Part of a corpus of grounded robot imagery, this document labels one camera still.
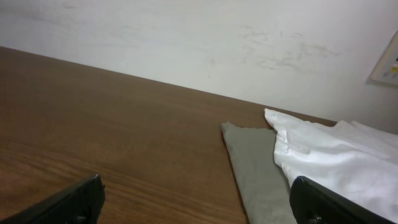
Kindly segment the white t-shirt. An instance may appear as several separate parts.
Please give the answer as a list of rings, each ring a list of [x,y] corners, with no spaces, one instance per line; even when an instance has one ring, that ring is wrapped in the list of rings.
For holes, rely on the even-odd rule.
[[[355,121],[328,127],[274,110],[264,112],[277,132],[275,163],[290,184],[306,176],[397,222],[397,135]]]

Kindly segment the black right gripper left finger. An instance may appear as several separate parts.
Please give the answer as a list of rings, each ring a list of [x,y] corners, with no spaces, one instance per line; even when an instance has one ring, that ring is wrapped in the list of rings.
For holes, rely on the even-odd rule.
[[[104,185],[96,174],[1,220],[1,224],[96,224],[104,201]]]

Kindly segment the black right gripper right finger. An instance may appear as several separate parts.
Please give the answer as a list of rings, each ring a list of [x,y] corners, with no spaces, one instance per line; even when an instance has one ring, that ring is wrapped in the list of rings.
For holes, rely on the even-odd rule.
[[[298,224],[394,224],[305,176],[294,180],[289,202]]]

